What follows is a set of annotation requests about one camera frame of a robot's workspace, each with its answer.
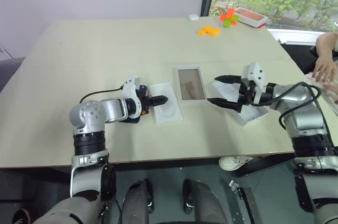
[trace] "orange toy block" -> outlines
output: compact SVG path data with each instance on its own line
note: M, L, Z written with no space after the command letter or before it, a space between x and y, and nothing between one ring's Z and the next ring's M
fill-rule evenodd
M226 19L227 15L226 14L221 14L220 15L220 20L224 21Z
M217 36L220 32L221 32L220 29L213 28L213 27L210 27L210 26L206 26L206 27L202 28L201 30L199 30L198 34L199 35L205 35L206 33L208 33L210 36Z
M197 32L199 35L205 35L206 31L204 29L201 29Z
M228 9L227 15L229 15L230 18L233 18L233 15L234 15L234 8L229 8L229 9Z

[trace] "sneaker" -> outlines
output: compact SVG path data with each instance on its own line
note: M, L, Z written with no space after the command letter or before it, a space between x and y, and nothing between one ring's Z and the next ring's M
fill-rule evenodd
M226 171L234 171L242 167L247 162L251 161L253 158L248 156L231 156L231 157L222 157L218 161L220 167Z
M30 213L24 208L17 210L13 216L12 224L31 224Z

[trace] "black cable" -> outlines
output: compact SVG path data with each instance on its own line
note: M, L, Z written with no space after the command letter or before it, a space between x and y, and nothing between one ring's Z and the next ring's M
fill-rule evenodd
M117 202L116 198L115 198L115 197L113 197L113 199L115 200L115 203L116 203L116 205L117 205L117 207L118 207L118 211L119 211L119 213L120 213L120 216L119 216L119 221L118 221L118 223L121 223L121 221L122 221L122 210L121 210L121 207L120 207L120 205L118 204L118 202Z
M308 91L310 92L310 94L311 94L311 96L312 96L312 99L309 100L309 101L307 101L307 102L305 102L305 103L303 103L303 104L301 104L301 105L299 105L299 106L297 106L297 107L295 107L295 108L292 108L292 109L290 109L290 110L284 112L283 114L281 114L281 115L279 116L279 124L281 125L281 127L282 127L283 129L286 129L286 128L285 128L285 125L283 124L283 121L282 121L282 118L283 118L283 117L285 117L287 114L291 113L292 111L295 111L295 110L297 110L297 109L303 108L303 107L305 107L306 105L309 105L310 103L315 102L316 107L318 108L318 110L319 110L320 113L322 114L323 122L324 122L324 125L325 125L326 130L327 130L327 136L328 136L328 138L330 139L330 141L332 141L332 140L331 140L330 130L329 130L329 128L328 128L328 125L327 125L325 116L324 116L323 111L322 111L322 109L321 109L321 107L320 107L320 105L319 105L319 103L318 103L318 101L317 101L318 98L319 98L319 96L321 95L321 90L320 90L320 88L318 88L318 87L316 87L316 86L314 86L314 85L309 85L309 84L307 84L307 83L305 83L305 82L303 82L303 81L298 82L297 84L294 84L291 88L289 88L287 91L285 91L285 92L284 92L283 94L281 94L280 96L278 96L278 97L276 97L276 98L273 98L273 99L271 99L271 100L269 100L269 101L266 101L266 102L261 102L261 103L259 103L259 104L254 104L253 101L251 100L251 97L250 97L249 95L246 96L246 99L247 99L247 102L248 102L250 105L255 106L255 107L260 107L260 106L270 106L272 103L281 100L284 96L286 96L287 94L289 94L291 91L293 91L293 90L294 90L295 88L297 88L298 86L304 86L304 87L306 87L306 88L308 89ZM317 95L315 95L315 94L313 93L312 88L314 88L314 89L317 90Z
M276 97L276 98L273 98L269 101L266 101L266 102L261 102L259 104L254 104L251 100L251 97L249 95L247 95L247 101L250 105L252 106L255 106L255 107L260 107L260 106L270 106L271 104L273 104L274 102L276 101L279 101L281 100L284 96L286 96L287 94L289 94L290 92L292 92L296 87L298 86L304 86L304 85L307 85L307 83L301 81L301 82L298 82L297 84L294 84L291 88L289 88L288 90L286 90L283 94L281 94L280 96Z
M286 130L286 127L285 127L285 125L283 124L283 121L282 121L283 117L285 117L287 114L289 114L289 113L291 113L291 112L294 112L295 110L298 110L298 109L300 109L300 108L303 108L303 107L309 105L310 103L316 101L316 100L319 98L319 96L321 96L321 90L320 90L318 87L310 86L310 85L308 85L308 84L306 84L305 87L306 87L306 88L308 89L308 91L310 92L312 99L309 100L309 101L307 101L307 102L305 102L305 103L303 103L303 104L301 104L301 105L299 105L299 106L297 106L297 107L294 107L294 108L292 108L292 109L287 110L286 112L282 113L282 114L279 116L279 119L278 119L279 124L281 125L281 127L283 127L284 130ZM315 88L315 89L317 90L317 95L316 95L316 96L314 95L314 93L313 93L313 91L312 91L311 88Z
M114 91L119 91L119 90L122 90L122 87L117 88L117 89L110 89L110 90L92 92L92 93L89 93L89 94L85 95L84 97L82 97L79 103L81 104L84 99L86 99L88 96L91 96L91 95L100 94L100 93L107 93L107 92L114 92Z

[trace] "small white object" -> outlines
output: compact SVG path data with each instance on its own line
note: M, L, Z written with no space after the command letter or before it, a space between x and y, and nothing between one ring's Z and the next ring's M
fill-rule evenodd
M250 65L244 67L242 72L242 82L248 87L250 81L254 81L256 84L255 87L255 99L253 100L254 104L259 103L260 96L265 90L265 72L258 62L251 63Z
M230 156L222 157L219 159L218 164L221 169L226 171L234 171L242 167L247 162L251 161L253 158L248 156Z
M197 21L199 19L199 16L197 14L191 14L189 15L188 19L190 21Z
M183 115L177 101L175 91L171 82L159 83L149 86L149 92L152 96L166 96L168 101L154 107L157 124L165 124L183 120Z
M238 90L240 87L238 83L226 84L219 81L214 81L212 85L223 98L228 101L237 102L239 96ZM234 110L229 111L233 113L237 121L242 126L269 113L269 110L266 107L253 107L251 105L243 105L241 113L238 113Z
M236 8L234 14L239 16L238 21L248 24L252 27L260 27L263 24L266 24L269 19L262 14L255 13L241 7Z

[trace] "white plastic tray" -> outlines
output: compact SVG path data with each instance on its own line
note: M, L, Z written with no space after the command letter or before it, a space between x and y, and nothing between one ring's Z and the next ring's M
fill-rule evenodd
M237 102L239 96L239 84L226 84L219 81L214 81L212 85L223 98L228 101ZM241 113L238 113L234 110L230 111L234 114L242 126L269 113L269 110L266 107L253 107L251 105L243 105Z
M152 96L164 95L168 98L168 101L165 104L154 107L157 124L183 120L179 102L177 101L171 82L151 85L149 86L149 92Z

